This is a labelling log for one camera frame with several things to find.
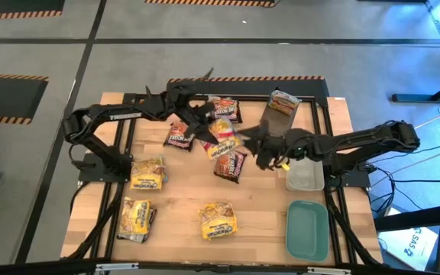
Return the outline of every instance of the clear plastic container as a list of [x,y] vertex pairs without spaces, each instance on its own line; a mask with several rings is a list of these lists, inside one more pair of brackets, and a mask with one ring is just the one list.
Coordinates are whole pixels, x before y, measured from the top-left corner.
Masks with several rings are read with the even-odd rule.
[[324,189],[324,170],[322,162],[307,158],[290,161],[286,175],[286,188],[290,191],[319,191]]

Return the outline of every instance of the wooden tabletop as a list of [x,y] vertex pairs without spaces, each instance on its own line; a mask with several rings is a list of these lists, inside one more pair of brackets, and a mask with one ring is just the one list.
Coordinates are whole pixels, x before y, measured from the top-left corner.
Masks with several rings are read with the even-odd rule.
[[[123,93],[106,92],[101,104],[121,103]],[[264,102],[241,102],[244,123],[236,128],[248,128],[259,123]],[[348,107],[343,98],[328,98],[328,109],[334,134],[352,131]],[[319,109],[322,129],[325,129],[322,110]],[[249,156],[241,171],[240,184],[213,175],[214,161],[208,161],[205,151],[195,141],[191,153],[163,147],[170,128],[168,122],[137,120],[131,152],[135,159],[162,154],[167,166],[169,182],[162,191],[130,190],[124,196],[132,199],[150,199],[157,209],[157,217],[149,239],[138,244],[115,240],[113,260],[158,261],[176,263],[229,263],[229,264],[334,264],[332,244],[327,260],[312,263],[296,259],[285,248],[286,210],[294,200],[325,204],[322,191],[291,192],[285,187],[283,170],[260,170]],[[116,122],[101,125],[95,134],[106,144],[112,144]],[[314,131],[310,105],[301,103],[293,123],[294,128]],[[128,123],[125,123],[121,149],[125,146]],[[62,256],[73,253],[96,222],[104,183],[90,183],[76,198],[70,217]],[[380,246],[374,228],[367,195],[359,188],[345,188],[351,227],[363,246],[382,262]],[[230,201],[238,218],[238,231],[233,235],[202,239],[198,211],[208,202]],[[108,226],[103,230],[99,255],[104,254]],[[338,229],[342,259],[348,262],[344,233]]]

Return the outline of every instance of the red snack bag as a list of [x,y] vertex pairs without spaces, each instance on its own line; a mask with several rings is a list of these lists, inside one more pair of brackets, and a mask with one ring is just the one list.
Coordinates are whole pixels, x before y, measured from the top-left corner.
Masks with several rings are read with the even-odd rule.
[[173,122],[171,124],[171,129],[169,130],[169,134],[164,141],[164,146],[174,146],[179,149],[188,150],[191,152],[193,148],[193,139],[195,136],[192,134],[189,138],[184,137],[184,132],[188,128],[188,125],[182,122]]
[[215,110],[212,112],[213,118],[217,119],[224,116],[232,123],[242,123],[238,100],[210,96],[209,101],[215,105]]
[[247,154],[237,152],[236,150],[232,150],[228,154],[220,156],[217,159],[213,173],[216,176],[238,184],[246,156]]

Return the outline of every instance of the gray floor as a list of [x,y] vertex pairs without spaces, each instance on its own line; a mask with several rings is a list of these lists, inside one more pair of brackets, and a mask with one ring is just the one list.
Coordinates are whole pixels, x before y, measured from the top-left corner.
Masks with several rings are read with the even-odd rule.
[[[0,37],[87,37],[98,3],[67,0],[61,18],[0,21]],[[432,5],[440,19],[440,2]],[[440,38],[423,4],[354,0],[283,0],[272,9],[114,0],[108,1],[98,37]],[[21,237],[83,48],[0,45],[0,73],[50,77],[32,124],[0,125],[0,170],[5,172],[0,180],[0,264],[11,261]],[[76,108],[98,102],[102,92],[143,92],[145,85],[161,92],[167,79],[201,76],[212,66],[214,76],[323,75],[330,94],[348,100],[355,130],[388,119],[419,125],[438,115],[439,105],[394,104],[388,100],[395,92],[433,93],[440,89],[440,46],[425,45],[95,45]],[[420,128],[418,134],[422,148],[439,145],[440,120]],[[57,163],[30,261],[55,260],[60,254],[78,174],[70,165],[67,148],[65,144]],[[434,153],[379,166],[396,170]],[[371,176],[373,181],[380,177],[378,173]],[[440,157],[395,177],[440,179]],[[401,183],[399,188],[423,208],[440,205],[440,184]],[[379,196],[388,189],[389,183],[384,182],[372,193]],[[416,209],[400,194],[394,203],[403,209]]]
[[115,0],[107,4],[98,36],[440,38],[422,4],[352,0],[283,0],[283,4],[276,8],[212,8],[208,5],[154,5]]

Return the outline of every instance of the chip bag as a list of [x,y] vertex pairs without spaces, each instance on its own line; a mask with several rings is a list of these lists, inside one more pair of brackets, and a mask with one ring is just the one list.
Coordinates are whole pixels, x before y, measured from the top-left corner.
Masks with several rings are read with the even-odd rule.
[[164,141],[164,146],[170,145],[179,149],[191,151],[193,148],[193,139],[195,136],[191,134],[188,138],[184,137],[184,132],[188,125],[182,122],[173,122],[169,134]]
[[244,145],[242,139],[235,133],[231,122],[224,117],[215,120],[209,125],[209,131],[218,140],[218,144],[200,141],[210,160],[214,160],[236,147]]
[[271,93],[271,97],[268,106],[271,108],[280,111],[286,115],[291,115],[291,113],[298,108],[299,100],[290,94],[285,92],[281,92],[279,90]]
[[220,156],[217,159],[213,173],[216,176],[238,183],[246,156],[247,154],[237,152],[236,150]]
[[204,239],[220,237],[237,231],[237,218],[230,202],[214,202],[199,211]]
[[217,119],[225,116],[232,123],[242,123],[241,109],[239,101],[232,98],[221,98],[218,96],[209,96],[209,102],[215,105],[212,117]]
[[162,189],[167,181],[162,156],[132,163],[130,189]]
[[147,240],[155,213],[150,201],[125,197],[117,237],[143,243]]

